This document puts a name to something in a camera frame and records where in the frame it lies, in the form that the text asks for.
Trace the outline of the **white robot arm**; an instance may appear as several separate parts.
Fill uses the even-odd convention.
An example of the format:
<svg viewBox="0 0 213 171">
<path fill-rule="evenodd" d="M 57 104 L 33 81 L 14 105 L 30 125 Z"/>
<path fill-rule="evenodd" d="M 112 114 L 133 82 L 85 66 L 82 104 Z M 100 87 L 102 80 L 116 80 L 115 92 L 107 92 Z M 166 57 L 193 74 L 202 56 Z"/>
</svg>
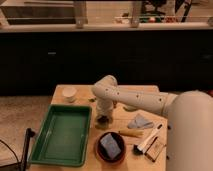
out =
<svg viewBox="0 0 213 171">
<path fill-rule="evenodd" d="M 121 88 L 112 75 L 91 87 L 98 116 L 112 120 L 113 102 L 166 117 L 166 171 L 213 171 L 213 97 L 202 91 L 179 95 Z"/>
</svg>

